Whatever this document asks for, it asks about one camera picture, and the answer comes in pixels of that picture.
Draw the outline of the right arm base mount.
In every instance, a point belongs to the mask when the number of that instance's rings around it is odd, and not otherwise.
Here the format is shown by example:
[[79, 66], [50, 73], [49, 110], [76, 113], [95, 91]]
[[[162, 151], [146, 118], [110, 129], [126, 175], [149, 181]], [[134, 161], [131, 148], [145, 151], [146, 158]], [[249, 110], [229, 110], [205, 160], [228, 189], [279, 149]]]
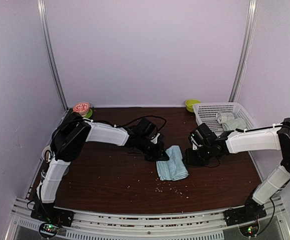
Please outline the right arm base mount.
[[238, 226], [242, 236], [256, 237], [261, 232], [259, 220], [267, 216], [264, 205], [259, 205], [252, 199], [237, 208], [229, 208], [223, 212], [226, 225]]

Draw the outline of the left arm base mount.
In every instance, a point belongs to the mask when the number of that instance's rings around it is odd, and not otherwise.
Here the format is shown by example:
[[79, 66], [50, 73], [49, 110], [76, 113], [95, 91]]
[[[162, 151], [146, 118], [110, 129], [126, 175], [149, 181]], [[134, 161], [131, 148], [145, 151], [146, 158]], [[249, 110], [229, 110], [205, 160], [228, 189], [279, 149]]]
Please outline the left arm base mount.
[[42, 203], [36, 193], [33, 197], [33, 208], [30, 217], [41, 221], [38, 233], [44, 239], [55, 237], [63, 227], [71, 227], [74, 212], [54, 207], [54, 203]]

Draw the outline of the light blue towel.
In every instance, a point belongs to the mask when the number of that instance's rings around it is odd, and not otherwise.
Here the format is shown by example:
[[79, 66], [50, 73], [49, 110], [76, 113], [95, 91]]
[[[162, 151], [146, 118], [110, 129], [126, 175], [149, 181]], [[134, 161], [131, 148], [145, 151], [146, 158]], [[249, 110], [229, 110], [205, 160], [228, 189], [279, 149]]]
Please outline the light blue towel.
[[168, 161], [157, 161], [156, 169], [161, 181], [179, 181], [188, 177], [189, 173], [183, 163], [183, 156], [178, 145], [166, 150]]

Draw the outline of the white perforated plastic basket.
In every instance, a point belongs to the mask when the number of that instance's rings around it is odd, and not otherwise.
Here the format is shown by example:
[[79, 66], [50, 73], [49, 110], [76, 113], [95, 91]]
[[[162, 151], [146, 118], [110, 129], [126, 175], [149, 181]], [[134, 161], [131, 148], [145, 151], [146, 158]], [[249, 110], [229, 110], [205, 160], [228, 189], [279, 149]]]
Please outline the white perforated plastic basket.
[[243, 119], [246, 129], [251, 130], [257, 127], [247, 110], [236, 102], [207, 102], [193, 105], [197, 125], [205, 123], [216, 135], [224, 130], [222, 123], [235, 119]]

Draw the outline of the mint green panda towel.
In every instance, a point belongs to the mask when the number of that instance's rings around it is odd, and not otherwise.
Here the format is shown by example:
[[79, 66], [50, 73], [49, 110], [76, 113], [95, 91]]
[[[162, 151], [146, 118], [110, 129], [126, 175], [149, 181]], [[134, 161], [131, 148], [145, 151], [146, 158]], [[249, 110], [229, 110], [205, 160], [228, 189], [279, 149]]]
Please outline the mint green panda towel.
[[224, 131], [234, 131], [235, 129], [246, 129], [247, 124], [243, 118], [236, 118], [222, 123]]

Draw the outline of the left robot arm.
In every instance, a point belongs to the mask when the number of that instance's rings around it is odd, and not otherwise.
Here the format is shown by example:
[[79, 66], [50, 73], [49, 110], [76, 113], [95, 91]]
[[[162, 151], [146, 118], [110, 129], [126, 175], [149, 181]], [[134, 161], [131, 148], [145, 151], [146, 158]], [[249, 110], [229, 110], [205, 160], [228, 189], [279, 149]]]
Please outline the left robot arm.
[[42, 152], [42, 159], [48, 164], [41, 173], [41, 181], [34, 196], [37, 213], [46, 222], [57, 217], [54, 201], [64, 173], [76, 160], [86, 142], [112, 144], [141, 151], [149, 162], [168, 161], [160, 128], [142, 116], [116, 125], [105, 120], [93, 120], [72, 112], [51, 136], [50, 145]]

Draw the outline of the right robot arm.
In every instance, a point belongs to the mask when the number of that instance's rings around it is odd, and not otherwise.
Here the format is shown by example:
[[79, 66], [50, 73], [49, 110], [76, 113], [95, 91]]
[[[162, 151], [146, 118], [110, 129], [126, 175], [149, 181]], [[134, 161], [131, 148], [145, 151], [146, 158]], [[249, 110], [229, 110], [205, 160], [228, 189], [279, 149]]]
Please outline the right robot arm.
[[290, 182], [290, 118], [280, 124], [256, 128], [235, 129], [216, 135], [202, 123], [189, 134], [191, 147], [186, 149], [184, 163], [188, 166], [205, 167], [212, 158], [241, 152], [277, 150], [283, 159], [273, 172], [250, 195], [241, 209], [241, 217], [251, 221], [260, 208]]

